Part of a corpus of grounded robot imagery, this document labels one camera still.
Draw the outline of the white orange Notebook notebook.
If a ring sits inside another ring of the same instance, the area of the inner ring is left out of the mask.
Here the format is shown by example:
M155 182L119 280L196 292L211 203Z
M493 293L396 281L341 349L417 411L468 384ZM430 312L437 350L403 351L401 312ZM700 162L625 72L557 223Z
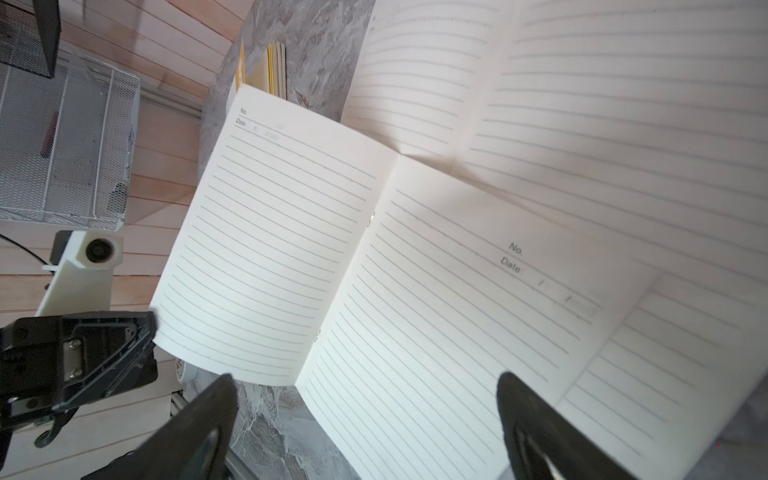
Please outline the white orange Notebook notebook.
M252 87L151 308L156 343L293 386L368 479L493 479L499 376L556 403L651 268Z
M241 43L237 67L227 96L226 113L229 113L234 98L243 85L254 87L286 100L288 92L285 45L280 42L270 43L261 59L252 69L248 70L244 43Z

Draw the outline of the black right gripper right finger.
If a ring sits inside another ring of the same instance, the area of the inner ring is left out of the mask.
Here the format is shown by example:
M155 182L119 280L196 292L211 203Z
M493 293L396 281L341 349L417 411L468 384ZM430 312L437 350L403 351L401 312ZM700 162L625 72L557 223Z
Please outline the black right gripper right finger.
M633 477L515 374L501 374L496 398L515 478Z

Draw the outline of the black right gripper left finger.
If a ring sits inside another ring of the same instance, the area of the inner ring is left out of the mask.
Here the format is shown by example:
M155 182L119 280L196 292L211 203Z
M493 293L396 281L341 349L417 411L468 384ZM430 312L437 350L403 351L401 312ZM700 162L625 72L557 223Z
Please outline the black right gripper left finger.
M238 411L231 375L220 376L137 449L88 479L221 479Z

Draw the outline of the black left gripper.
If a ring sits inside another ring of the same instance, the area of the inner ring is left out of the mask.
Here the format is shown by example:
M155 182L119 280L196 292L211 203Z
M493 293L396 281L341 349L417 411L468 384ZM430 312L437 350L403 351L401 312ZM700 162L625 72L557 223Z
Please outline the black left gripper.
M50 422L35 441L46 447L77 408L156 381L156 332L151 311L25 317L3 327L1 445L29 424Z

